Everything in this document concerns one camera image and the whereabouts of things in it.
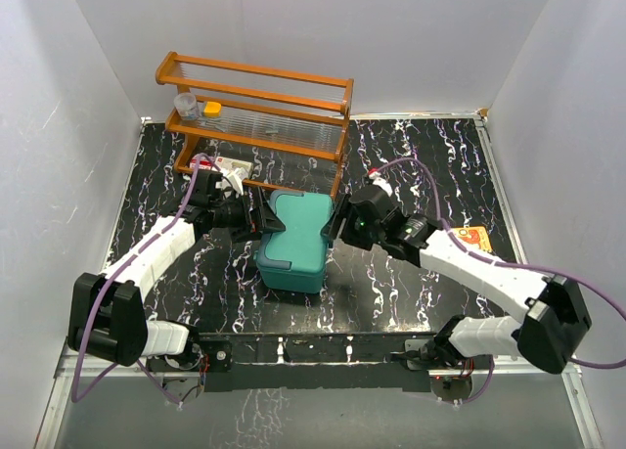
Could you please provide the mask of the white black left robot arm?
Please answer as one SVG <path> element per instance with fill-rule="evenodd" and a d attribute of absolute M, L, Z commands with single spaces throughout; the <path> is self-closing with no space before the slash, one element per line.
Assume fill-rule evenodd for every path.
<path fill-rule="evenodd" d="M 233 183 L 215 171 L 198 174 L 180 204 L 159 217 L 115 264 L 77 278 L 68 347 L 121 366 L 143 357 L 168 356 L 182 370 L 196 367 L 202 347 L 195 329 L 148 320 L 144 300 L 169 267 L 213 229 L 226 229 L 232 242 L 245 243 L 283 232 L 286 226 L 260 188 L 236 192 Z"/>

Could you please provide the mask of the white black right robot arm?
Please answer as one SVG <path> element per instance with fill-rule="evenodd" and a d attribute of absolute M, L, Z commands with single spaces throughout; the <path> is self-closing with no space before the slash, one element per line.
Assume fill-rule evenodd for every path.
<path fill-rule="evenodd" d="M 589 332 L 592 320 L 577 282 L 561 274 L 507 265 L 462 244 L 440 220 L 406 215 L 376 185 L 339 198 L 321 230 L 327 241 L 369 250 L 429 270 L 486 297 L 502 317 L 452 317 L 419 354 L 456 368 L 481 355 L 522 357 L 559 374 Z"/>

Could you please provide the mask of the teal medicine kit box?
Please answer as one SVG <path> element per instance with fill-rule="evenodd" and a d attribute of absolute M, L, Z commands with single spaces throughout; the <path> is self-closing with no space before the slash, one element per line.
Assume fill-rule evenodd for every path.
<path fill-rule="evenodd" d="M 326 275 L 328 241 L 321 231 L 333 199 L 326 194 L 275 191 L 269 201 L 283 232 L 262 237 L 255 263 L 263 284 L 273 290 L 317 294 Z"/>

